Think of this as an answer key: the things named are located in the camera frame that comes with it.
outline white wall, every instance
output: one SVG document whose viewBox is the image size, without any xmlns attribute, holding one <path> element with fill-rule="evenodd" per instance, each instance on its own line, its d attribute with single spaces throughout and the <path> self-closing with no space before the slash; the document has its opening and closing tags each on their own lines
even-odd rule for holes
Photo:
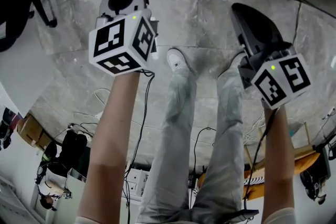
<svg viewBox="0 0 336 224">
<path fill-rule="evenodd" d="M 29 146 L 17 132 L 12 134 L 11 139 L 11 145 L 0 151 L 0 174 L 14 184 L 16 195 L 28 208 L 43 152 Z"/>
<path fill-rule="evenodd" d="M 323 205 L 317 201 L 308 198 L 300 176 L 294 178 L 294 199 L 297 223 L 305 224 L 327 224 L 332 216 L 336 213 L 336 160 L 330 162 L 331 177 L 326 182 L 327 197 Z M 260 214 L 257 215 L 249 224 L 260 224 L 264 198 L 249 201 L 248 209 L 258 209 Z"/>
<path fill-rule="evenodd" d="M 54 224 L 73 224 L 77 215 L 79 203 L 83 194 L 85 183 L 71 176 L 67 181 L 68 188 L 72 192 L 72 199 L 60 199 L 57 204 L 57 211 L 54 217 Z M 135 223 L 138 216 L 139 206 L 131 204 L 130 223 Z M 125 200 L 121 200 L 120 224 L 127 224 L 128 208 Z"/>
<path fill-rule="evenodd" d="M 7 224 L 38 224 L 6 181 L 0 180 L 0 216 Z"/>
<path fill-rule="evenodd" d="M 0 103 L 23 117 L 54 78 L 53 61 L 35 29 L 36 16 L 28 20 L 14 45 L 0 54 Z"/>
</svg>

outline person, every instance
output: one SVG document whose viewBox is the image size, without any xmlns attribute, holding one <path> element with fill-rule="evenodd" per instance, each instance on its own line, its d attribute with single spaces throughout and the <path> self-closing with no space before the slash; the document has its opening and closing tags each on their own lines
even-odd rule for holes
<svg viewBox="0 0 336 224">
<path fill-rule="evenodd" d="M 36 184 L 41 195 L 40 203 L 46 209 L 52 209 L 54 201 L 61 197 L 71 197 L 67 188 L 68 172 L 79 161 L 87 145 L 85 135 L 68 130 L 62 143 L 62 151 L 57 158 L 57 148 L 51 142 L 44 153 L 44 159 L 37 170 Z"/>
<path fill-rule="evenodd" d="M 183 54 L 170 49 L 173 70 L 161 143 L 146 182 L 137 223 L 220 222 L 242 208 L 244 183 L 242 54 L 217 80 L 217 131 L 212 156 L 193 207 L 189 209 L 188 169 L 194 119 L 196 76 Z M 119 223 L 130 125 L 139 73 L 115 78 L 91 148 L 88 178 L 76 224 Z M 265 108 L 266 122 L 272 111 Z M 296 222 L 293 200 L 294 153 L 285 107 L 275 114 L 266 139 L 265 198 L 262 222 Z"/>
</svg>

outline black cable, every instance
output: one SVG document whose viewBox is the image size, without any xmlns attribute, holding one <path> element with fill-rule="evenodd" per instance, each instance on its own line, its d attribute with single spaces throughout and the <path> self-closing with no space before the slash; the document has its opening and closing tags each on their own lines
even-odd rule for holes
<svg viewBox="0 0 336 224">
<path fill-rule="evenodd" d="M 196 175 L 196 145 L 197 145 L 197 142 L 198 142 L 198 138 L 200 136 L 200 134 L 204 131 L 204 130 L 213 130 L 213 131 L 216 131 L 215 129 L 213 128 L 210 128 L 210 127 L 206 127 L 206 128 L 203 128 L 200 130 L 200 132 L 198 133 L 197 135 L 197 139 L 196 139 L 196 142 L 195 142 L 195 146 L 194 146 L 194 157 L 195 157 L 195 160 L 194 160 L 194 169 L 193 169 L 193 178 L 192 178 L 192 189 L 191 189 L 191 194 L 190 194 L 190 208 L 191 208 L 191 200 L 192 200 L 192 197 L 193 197 L 193 191 L 195 189 L 195 187 L 193 187 L 193 181 L 194 181 L 194 177 Z"/>
<path fill-rule="evenodd" d="M 155 78 L 155 73 L 152 72 L 152 71 L 141 70 L 139 72 L 145 74 L 146 77 L 150 77 L 150 79 L 148 81 L 146 92 L 145 92 L 145 108 L 144 108 L 144 113 L 143 113 L 143 121 L 142 121 L 141 129 L 140 129 L 140 135 L 139 135 L 139 138 L 138 138 L 137 145 L 135 146 L 135 150 L 134 150 L 134 154 L 133 154 L 133 158 L 132 158 L 131 164 L 130 164 L 128 170 L 125 172 L 125 177 L 124 177 L 125 179 L 127 178 L 128 174 L 130 173 L 130 171 L 132 169 L 132 165 L 134 164 L 135 158 L 137 156 L 136 154 L 138 153 L 138 148 L 139 148 L 139 144 L 141 142 L 142 132 L 143 132 L 143 128 L 144 128 L 144 125 L 145 125 L 146 116 L 147 116 L 149 89 L 150 89 L 152 80 Z"/>
<path fill-rule="evenodd" d="M 259 150 L 260 150 L 262 141 L 264 140 L 265 136 L 268 134 L 269 130 L 271 129 L 271 126 L 272 126 L 272 123 L 273 123 L 273 119 L 274 119 L 274 116 L 275 116 L 275 114 L 277 113 L 277 111 L 278 111 L 278 109 L 274 109 L 274 110 L 272 111 L 272 114 L 271 114 L 271 117 L 270 117 L 269 120 L 268 120 L 266 129 L 265 129 L 265 131 L 264 131 L 262 137 L 261 137 L 260 140 L 259 140 L 259 144 L 258 144 L 258 146 L 257 146 L 256 154 L 254 155 L 254 160 L 253 160 L 253 164 L 252 164 L 251 171 L 250 171 L 250 178 L 249 178 L 249 180 L 248 180 L 248 184 L 247 184 L 247 187 L 246 187 L 246 193 L 245 193 L 245 197 L 244 197 L 244 209 L 245 209 L 245 210 L 247 210 L 246 201 L 247 201 L 248 189 L 250 188 L 251 179 L 252 179 L 252 174 L 253 174 L 254 167 L 255 167 L 256 162 L 257 162 L 257 155 L 258 155 L 258 152 L 259 152 Z"/>
<path fill-rule="evenodd" d="M 131 206 L 131 194 L 130 194 L 130 186 L 128 184 L 128 181 L 125 180 L 125 182 L 126 182 L 126 193 L 125 193 L 125 191 L 124 191 L 123 188 L 122 188 L 122 192 L 125 195 L 126 205 L 128 207 L 128 220 L 127 220 L 127 224 L 130 224 L 130 218 L 131 218 L 131 209 L 130 209 L 130 206 Z"/>
<path fill-rule="evenodd" d="M 66 131 L 67 130 L 67 127 L 63 130 L 63 131 L 61 131 L 58 135 L 56 135 L 55 137 L 54 137 L 54 140 L 56 140 L 56 137 L 58 137 L 60 134 L 62 134 L 64 131 Z"/>
<path fill-rule="evenodd" d="M 130 218 L 131 218 L 131 210 L 130 210 L 130 203 L 131 203 L 131 194 L 130 194 L 130 186 L 128 184 L 128 181 L 127 181 L 127 177 L 132 169 L 132 166 L 135 162 L 135 158 L 136 158 L 136 154 L 138 153 L 138 148 L 139 148 L 139 144 L 141 142 L 141 138 L 142 138 L 142 132 L 143 132 L 143 128 L 144 128 L 144 125 L 145 125 L 145 120 L 146 120 L 146 116 L 147 116 L 147 108 L 148 108 L 148 94 L 149 94 L 149 89 L 150 89 L 150 86 L 151 86 L 151 83 L 153 81 L 153 79 L 155 78 L 155 73 L 152 72 L 152 71 L 148 71 L 148 70 L 140 70 L 138 71 L 139 73 L 143 73 L 146 77 L 150 78 L 149 81 L 148 81 L 148 84 L 147 84 L 147 88 L 146 88 L 146 91 L 145 91 L 145 107 L 144 107 L 144 112 L 143 112 L 143 120 L 142 120 L 142 124 L 141 124 L 141 129 L 140 129 L 140 135 L 139 135 L 139 138 L 138 138 L 138 142 L 137 142 L 137 145 L 135 146 L 135 150 L 134 150 L 134 154 L 133 154 L 133 157 L 132 157 L 132 161 L 130 163 L 130 166 L 128 168 L 128 170 L 125 172 L 125 177 L 124 177 L 124 181 L 126 182 L 126 193 L 124 190 L 123 193 L 126 197 L 126 201 L 128 203 L 128 219 L 127 219 L 127 224 L 130 224 Z"/>
<path fill-rule="evenodd" d="M 128 190 L 128 217 L 127 217 L 127 224 L 130 224 L 131 219 L 131 194 L 130 194 L 130 185 L 126 181 L 127 190 Z"/>
</svg>

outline white wire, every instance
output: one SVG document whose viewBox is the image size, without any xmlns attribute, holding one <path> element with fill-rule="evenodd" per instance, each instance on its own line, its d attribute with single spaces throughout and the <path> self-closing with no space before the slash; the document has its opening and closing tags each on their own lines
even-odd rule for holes
<svg viewBox="0 0 336 224">
<path fill-rule="evenodd" d="M 72 117 L 75 119 L 75 114 L 79 114 L 79 115 L 82 115 L 82 116 L 87 116 L 87 117 L 93 117 L 95 118 L 96 120 L 98 120 L 98 118 L 96 116 L 93 116 L 93 115 L 90 115 L 90 114 L 87 114 L 87 113 L 83 113 L 83 112 L 79 112 L 79 111 L 75 111 L 72 113 Z"/>
<path fill-rule="evenodd" d="M 260 127 L 264 127 L 265 123 L 260 125 L 261 121 L 265 121 L 265 112 L 262 113 L 262 115 L 260 116 L 260 118 L 252 125 L 251 130 L 248 131 L 247 133 L 245 133 L 243 135 L 243 141 L 244 141 L 244 145 L 250 141 L 254 141 L 257 138 L 256 137 L 251 137 L 251 135 L 258 130 L 258 128 Z"/>
<path fill-rule="evenodd" d="M 111 93 L 111 91 L 106 89 L 106 88 L 98 88 L 94 91 L 94 94 L 97 97 L 98 101 L 101 102 L 104 106 L 106 106 L 106 104 L 103 102 L 103 100 L 101 100 L 100 97 L 97 95 L 97 92 L 100 91 L 100 90 L 104 90 L 104 91 L 107 91 L 109 93 Z"/>
</svg>

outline chair wheel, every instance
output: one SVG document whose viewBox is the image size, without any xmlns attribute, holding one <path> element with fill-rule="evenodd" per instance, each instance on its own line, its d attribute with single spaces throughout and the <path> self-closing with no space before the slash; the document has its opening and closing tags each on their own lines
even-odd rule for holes
<svg viewBox="0 0 336 224">
<path fill-rule="evenodd" d="M 31 11 L 28 13 L 28 19 L 33 18 L 33 16 L 35 15 L 35 11 Z"/>
<path fill-rule="evenodd" d="M 50 28 L 55 28 L 57 26 L 57 20 L 51 20 L 48 25 Z"/>
</svg>

